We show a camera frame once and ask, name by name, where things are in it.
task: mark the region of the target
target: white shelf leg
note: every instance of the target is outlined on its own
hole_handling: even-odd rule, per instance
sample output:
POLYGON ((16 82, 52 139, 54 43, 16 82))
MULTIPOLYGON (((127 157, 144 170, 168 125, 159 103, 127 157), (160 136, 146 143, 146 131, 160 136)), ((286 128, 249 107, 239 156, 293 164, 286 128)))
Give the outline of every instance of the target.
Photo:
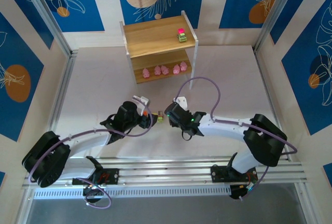
POLYGON ((136 86, 136 94, 140 95, 140 90, 139 90, 139 87, 138 87, 137 82, 136 82, 136 77, 135 77, 135 74, 134 74, 133 65, 131 63, 131 59, 130 59, 130 55, 129 55, 128 45, 127 45, 127 39, 126 39, 125 30, 123 28, 123 22, 122 21, 120 21, 120 28, 121 28, 121 33, 122 33, 122 37, 123 37, 124 47, 126 49, 126 55, 127 55, 127 60, 128 60, 129 68, 130 68, 130 73, 131 73, 131 76, 132 76, 133 81, 134 81, 135 86, 136 86))
MULTIPOLYGON (((195 75, 197 50, 198 50, 198 40, 196 39, 195 50, 193 52, 193 59, 192 59, 192 65, 191 65, 192 69, 191 69, 191 76, 190 76, 190 78, 193 78, 194 75, 195 75)), ((192 89, 192 83, 193 83, 193 80, 191 80, 190 84, 189 84, 189 89, 190 90, 192 89)))

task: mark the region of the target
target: orange circle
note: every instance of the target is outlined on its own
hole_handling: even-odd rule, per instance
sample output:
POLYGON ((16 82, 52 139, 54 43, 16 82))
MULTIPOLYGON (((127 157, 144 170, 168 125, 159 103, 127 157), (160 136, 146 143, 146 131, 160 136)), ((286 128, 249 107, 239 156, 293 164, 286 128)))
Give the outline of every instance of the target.
POLYGON ((254 5, 249 12, 249 21, 253 24, 264 23, 275 0, 264 0, 254 5))
POLYGON ((6 70, 5 78, 9 81, 5 84, 8 96, 16 102, 22 103, 29 97, 31 79, 29 72, 21 65, 12 65, 6 70))
POLYGON ((57 9, 57 13, 58 13, 60 16, 64 17, 64 18, 66 18, 66 17, 69 16, 69 10, 68 10, 67 8, 64 8, 64 7, 59 7, 59 8, 57 9))
POLYGON ((315 89, 320 84, 320 77, 317 74, 312 74, 311 76, 309 76, 308 83, 312 89, 315 89))

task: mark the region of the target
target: toy car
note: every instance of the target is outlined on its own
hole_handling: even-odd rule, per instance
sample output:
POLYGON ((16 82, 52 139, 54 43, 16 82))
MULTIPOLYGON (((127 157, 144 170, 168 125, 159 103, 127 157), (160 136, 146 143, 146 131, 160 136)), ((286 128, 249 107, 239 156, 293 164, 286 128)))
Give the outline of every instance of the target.
POLYGON ((157 119, 158 123, 163 123, 164 122, 164 114, 162 113, 162 111, 158 111, 158 119, 157 119))
POLYGON ((178 29, 177 33, 178 33, 177 34, 177 38, 178 38, 179 41, 186 41, 187 40, 187 37, 186 37, 184 29, 178 29))

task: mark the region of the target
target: metal bracket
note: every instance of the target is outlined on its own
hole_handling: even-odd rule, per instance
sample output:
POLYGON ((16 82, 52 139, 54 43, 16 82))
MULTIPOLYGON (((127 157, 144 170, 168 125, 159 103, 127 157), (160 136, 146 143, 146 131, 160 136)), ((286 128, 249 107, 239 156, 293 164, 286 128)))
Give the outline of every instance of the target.
POLYGON ((228 176, 228 166, 214 165, 210 167, 211 179, 213 183, 238 183, 249 184, 252 180, 258 180, 256 168, 247 171, 246 174, 238 174, 237 178, 228 176))
MULTIPOLYGON (((93 174, 89 180, 91 180, 93 183, 105 186, 105 185, 117 185, 118 184, 118 178, 119 178, 119 169, 102 169, 98 171, 98 173, 93 174)), ((72 181, 73 185, 89 185, 88 183, 81 181, 79 179, 73 179, 72 181)))

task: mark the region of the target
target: small toy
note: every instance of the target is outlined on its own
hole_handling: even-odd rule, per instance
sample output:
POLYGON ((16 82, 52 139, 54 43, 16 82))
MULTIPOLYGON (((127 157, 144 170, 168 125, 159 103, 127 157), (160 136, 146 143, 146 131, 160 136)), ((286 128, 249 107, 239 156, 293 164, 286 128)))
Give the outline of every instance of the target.
POLYGON ((155 67, 155 75, 156 75, 156 76, 161 75, 161 69, 160 69, 159 66, 156 66, 156 67, 155 67))
POLYGON ((168 75, 169 70, 167 67, 165 67, 164 65, 161 66, 161 71, 163 75, 168 75))
POLYGON ((178 38, 179 41, 186 41, 187 40, 184 29, 178 29, 177 30, 177 38, 178 38))
POLYGON ((181 71, 182 72, 184 72, 184 71, 186 71, 187 70, 187 63, 185 63, 185 62, 182 62, 181 64, 180 64, 180 69, 181 69, 181 71))
POLYGON ((158 123, 163 123, 164 122, 164 114, 162 113, 162 111, 158 111, 158 119, 157 119, 158 123))
POLYGON ((150 72, 146 68, 143 69, 143 78, 148 79, 150 77, 150 72))
POLYGON ((179 73, 180 73, 180 66, 176 64, 173 68, 173 74, 178 75, 179 73))

